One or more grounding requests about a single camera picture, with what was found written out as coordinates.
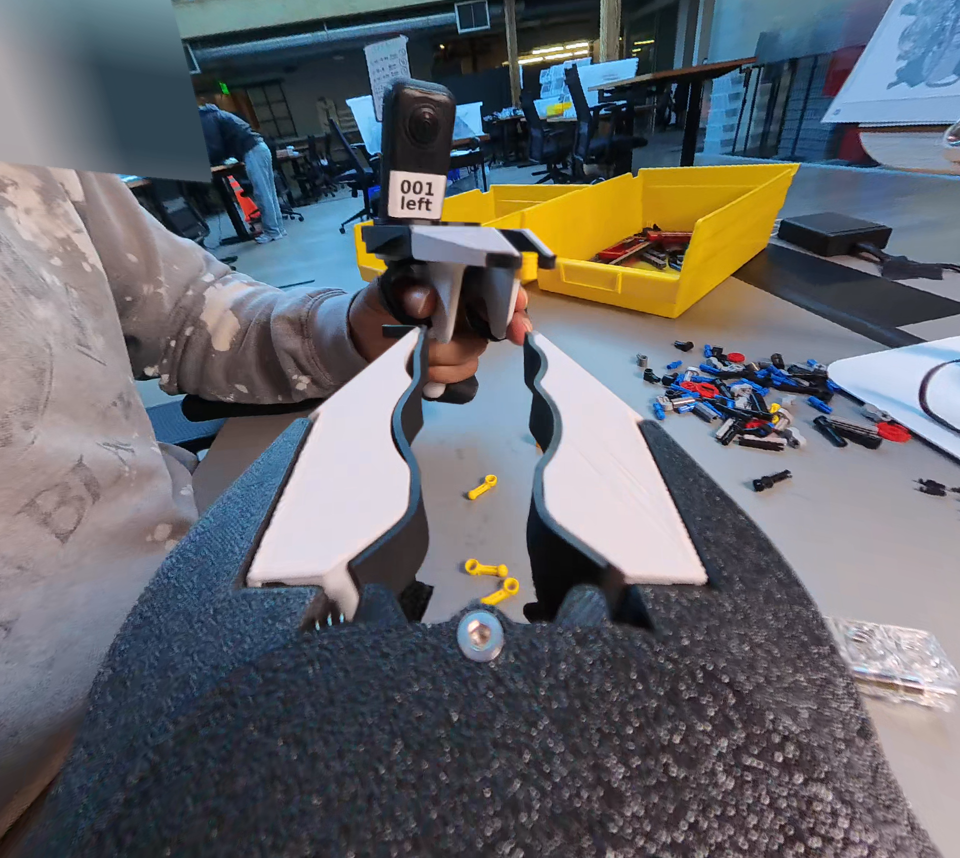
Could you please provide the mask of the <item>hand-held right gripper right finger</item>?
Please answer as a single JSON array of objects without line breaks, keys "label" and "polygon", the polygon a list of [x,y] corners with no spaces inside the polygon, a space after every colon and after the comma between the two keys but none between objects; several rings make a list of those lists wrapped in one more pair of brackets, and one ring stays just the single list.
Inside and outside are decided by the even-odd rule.
[{"label": "hand-held right gripper right finger", "polygon": [[610,617],[642,614],[634,588],[709,583],[643,431],[642,416],[539,333],[526,336],[529,427],[541,457],[526,527],[535,600],[552,620],[572,588],[597,589]]}]

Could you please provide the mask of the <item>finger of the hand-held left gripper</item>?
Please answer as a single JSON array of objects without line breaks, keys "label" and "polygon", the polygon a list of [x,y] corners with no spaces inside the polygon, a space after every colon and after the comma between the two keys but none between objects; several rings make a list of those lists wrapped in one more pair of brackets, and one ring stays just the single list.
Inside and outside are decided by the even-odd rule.
[{"label": "finger of the hand-held left gripper", "polygon": [[522,252],[500,229],[470,229],[468,265],[516,270],[522,266]]},{"label": "finger of the hand-held left gripper", "polygon": [[424,263],[474,265],[473,229],[412,229],[411,257]]}]

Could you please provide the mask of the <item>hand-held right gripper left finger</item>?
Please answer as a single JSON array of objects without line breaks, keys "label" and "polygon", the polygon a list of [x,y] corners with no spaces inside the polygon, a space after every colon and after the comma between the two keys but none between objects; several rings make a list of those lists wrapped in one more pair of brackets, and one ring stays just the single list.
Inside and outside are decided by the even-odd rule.
[{"label": "hand-held right gripper left finger", "polygon": [[366,586],[399,596],[429,546],[412,442],[428,338],[413,328],[312,415],[246,568],[249,588],[317,588],[354,619]]}]

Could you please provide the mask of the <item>person's left forearm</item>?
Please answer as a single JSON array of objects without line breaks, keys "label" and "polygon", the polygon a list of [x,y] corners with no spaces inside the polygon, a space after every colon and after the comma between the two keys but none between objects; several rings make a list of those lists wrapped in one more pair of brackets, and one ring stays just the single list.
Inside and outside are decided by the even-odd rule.
[{"label": "person's left forearm", "polygon": [[357,293],[291,294],[232,271],[146,217],[133,238],[144,293],[126,300],[136,378],[242,404],[324,398],[367,365],[350,336]]}]

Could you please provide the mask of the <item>grey desk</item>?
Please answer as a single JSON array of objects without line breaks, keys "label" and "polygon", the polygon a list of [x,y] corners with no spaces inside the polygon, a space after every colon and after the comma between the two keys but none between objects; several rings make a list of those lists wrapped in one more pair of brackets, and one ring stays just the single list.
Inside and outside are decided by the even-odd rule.
[{"label": "grey desk", "polygon": [[[297,605],[71,851],[958,856],[957,715],[868,703],[822,615],[927,626],[958,660],[957,514],[909,482],[955,479],[941,457],[809,435],[769,462],[659,424],[707,586],[634,588],[633,622],[578,586],[534,620],[531,394],[522,352],[491,351],[473,405],[425,405],[412,442],[434,612],[307,629]],[[483,606],[503,579],[474,558],[519,593]]]}]

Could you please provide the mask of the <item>black desk mat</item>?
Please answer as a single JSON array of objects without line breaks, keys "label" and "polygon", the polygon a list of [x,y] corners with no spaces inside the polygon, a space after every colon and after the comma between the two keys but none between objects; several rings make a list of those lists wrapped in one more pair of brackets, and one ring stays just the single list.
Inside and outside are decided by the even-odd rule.
[{"label": "black desk mat", "polygon": [[734,275],[885,348],[959,335],[958,300],[806,252],[771,244]]}]

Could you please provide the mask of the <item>person's left hand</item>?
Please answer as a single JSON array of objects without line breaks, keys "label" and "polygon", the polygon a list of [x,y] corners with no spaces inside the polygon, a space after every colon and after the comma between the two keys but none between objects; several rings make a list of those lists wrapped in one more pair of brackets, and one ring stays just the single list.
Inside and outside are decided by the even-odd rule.
[{"label": "person's left hand", "polygon": [[[399,322],[384,304],[378,282],[376,279],[368,283],[354,296],[347,315],[349,337],[367,364],[375,361],[394,343],[394,340],[383,335],[383,326]],[[409,277],[398,279],[391,287],[391,294],[404,313],[417,321],[431,317],[438,301],[435,289]],[[526,291],[520,287],[506,332],[506,340],[517,346],[522,345],[526,334],[533,330],[527,311],[528,303]],[[479,359],[487,346],[488,341],[467,325],[458,325],[449,342],[430,342],[428,380],[446,386],[475,376]]]}]

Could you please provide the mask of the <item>yellow storage bin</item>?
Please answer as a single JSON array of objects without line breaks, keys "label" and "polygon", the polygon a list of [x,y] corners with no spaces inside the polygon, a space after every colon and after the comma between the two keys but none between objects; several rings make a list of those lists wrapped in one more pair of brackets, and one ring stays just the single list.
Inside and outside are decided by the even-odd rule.
[{"label": "yellow storage bin", "polygon": [[[442,220],[491,228],[529,228],[551,249],[556,249],[557,234],[547,230],[548,219],[559,214],[558,202],[572,193],[586,189],[585,184],[497,184],[487,192],[473,190],[444,201]],[[354,228],[356,262],[360,276],[370,282],[386,270],[383,260],[368,252],[362,238],[362,229],[372,221]],[[521,269],[521,284],[536,283],[536,257],[525,257]]]},{"label": "yellow storage bin", "polygon": [[[773,233],[798,165],[642,169],[516,215],[557,256],[541,290],[676,319],[757,254]],[[680,270],[605,265],[594,254],[658,226],[691,233]]]}]

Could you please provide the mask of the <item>white flip chart sheet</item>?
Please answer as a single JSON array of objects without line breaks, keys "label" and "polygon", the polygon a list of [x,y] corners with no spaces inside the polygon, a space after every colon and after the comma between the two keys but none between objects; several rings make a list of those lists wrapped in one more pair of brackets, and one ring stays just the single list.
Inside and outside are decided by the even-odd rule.
[{"label": "white flip chart sheet", "polygon": [[372,42],[364,47],[375,119],[383,118],[383,101],[394,83],[411,77],[408,37],[398,35]]}]

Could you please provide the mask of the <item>black office chair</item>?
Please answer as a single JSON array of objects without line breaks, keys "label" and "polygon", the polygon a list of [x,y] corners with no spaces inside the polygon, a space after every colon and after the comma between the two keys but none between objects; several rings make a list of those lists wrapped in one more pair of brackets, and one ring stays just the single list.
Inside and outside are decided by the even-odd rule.
[{"label": "black office chair", "polygon": [[606,180],[631,174],[634,151],[647,144],[645,137],[635,134],[634,107],[616,102],[591,106],[580,68],[571,65],[564,71],[577,118],[570,156],[572,180]]},{"label": "black office chair", "polygon": [[572,183],[574,181],[571,172],[572,132],[566,128],[551,126],[541,118],[531,92],[522,91],[520,106],[529,134],[529,159],[535,165],[542,167],[540,171],[533,173],[536,183]]},{"label": "black office chair", "polygon": [[371,165],[366,157],[362,156],[347,141],[336,120],[330,119],[329,129],[330,134],[336,137],[346,154],[347,167],[339,173],[338,179],[349,186],[354,197],[359,195],[363,199],[363,207],[353,216],[344,220],[339,228],[340,233],[345,234],[349,223],[357,220],[371,220],[378,216],[380,201],[379,170],[377,165]]}]

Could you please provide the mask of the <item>heap of red black parts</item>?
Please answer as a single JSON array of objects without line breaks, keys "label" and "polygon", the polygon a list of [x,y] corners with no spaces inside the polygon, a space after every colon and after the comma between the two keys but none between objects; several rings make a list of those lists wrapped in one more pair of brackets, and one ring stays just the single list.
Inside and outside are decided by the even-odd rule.
[{"label": "heap of red black parts", "polygon": [[664,271],[681,271],[692,239],[691,231],[665,230],[657,225],[642,228],[590,259],[608,266],[627,267],[638,262]]}]

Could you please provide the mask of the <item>ceiling light panel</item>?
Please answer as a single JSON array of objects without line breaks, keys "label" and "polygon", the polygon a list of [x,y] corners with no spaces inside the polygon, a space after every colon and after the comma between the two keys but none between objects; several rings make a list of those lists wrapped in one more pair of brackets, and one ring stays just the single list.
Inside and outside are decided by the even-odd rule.
[{"label": "ceiling light panel", "polygon": [[518,65],[557,64],[569,60],[589,60],[593,55],[593,43],[588,40],[574,41],[562,45],[540,47],[521,54]]}]

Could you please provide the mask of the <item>pile of small building parts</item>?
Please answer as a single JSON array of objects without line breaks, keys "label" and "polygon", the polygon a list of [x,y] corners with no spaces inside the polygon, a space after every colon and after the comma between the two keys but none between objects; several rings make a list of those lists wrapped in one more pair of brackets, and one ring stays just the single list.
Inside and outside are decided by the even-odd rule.
[{"label": "pile of small building parts", "polygon": [[711,344],[701,350],[699,363],[679,358],[660,369],[647,355],[634,356],[641,380],[657,390],[650,404],[655,420],[692,416],[711,429],[717,444],[769,453],[803,448],[805,421],[835,447],[877,450],[912,439],[905,426],[873,405],[858,406],[861,419],[844,418],[834,399],[853,395],[816,359],[789,362],[777,352],[749,359]]}]

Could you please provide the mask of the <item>white board with motor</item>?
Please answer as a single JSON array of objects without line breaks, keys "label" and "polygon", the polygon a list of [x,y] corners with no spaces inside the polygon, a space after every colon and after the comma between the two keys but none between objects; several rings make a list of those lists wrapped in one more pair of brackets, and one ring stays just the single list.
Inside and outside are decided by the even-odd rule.
[{"label": "white board with motor", "polygon": [[959,358],[959,338],[892,348],[831,363],[828,377],[842,390],[882,409],[915,436],[943,453],[959,458],[959,365],[939,372],[928,401],[953,428],[931,421],[918,406],[923,375],[934,365]]}]

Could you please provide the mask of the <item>clear plastic building piece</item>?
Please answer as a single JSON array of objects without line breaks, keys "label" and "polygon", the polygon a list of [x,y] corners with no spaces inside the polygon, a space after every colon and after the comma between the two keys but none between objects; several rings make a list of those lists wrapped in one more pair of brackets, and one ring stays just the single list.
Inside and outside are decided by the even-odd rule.
[{"label": "clear plastic building piece", "polygon": [[832,616],[825,624],[864,694],[944,711],[958,708],[958,670],[930,632]]}]

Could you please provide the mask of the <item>black power adapter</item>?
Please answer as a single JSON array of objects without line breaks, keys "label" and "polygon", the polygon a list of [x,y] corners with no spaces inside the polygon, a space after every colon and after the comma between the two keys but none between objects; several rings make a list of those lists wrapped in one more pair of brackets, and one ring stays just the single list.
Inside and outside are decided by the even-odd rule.
[{"label": "black power adapter", "polygon": [[820,257],[855,254],[864,248],[885,250],[893,229],[836,212],[782,218],[776,237]]}]

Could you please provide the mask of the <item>metal air duct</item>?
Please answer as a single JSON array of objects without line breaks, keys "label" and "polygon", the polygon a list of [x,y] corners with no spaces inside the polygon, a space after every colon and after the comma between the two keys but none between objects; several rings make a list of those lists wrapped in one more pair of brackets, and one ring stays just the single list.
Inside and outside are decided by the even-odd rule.
[{"label": "metal air duct", "polygon": [[341,27],[325,27],[286,36],[261,37],[221,45],[191,45],[201,68],[232,60],[253,60],[286,54],[322,53],[340,45],[365,45],[390,36],[457,27],[454,10]]}]

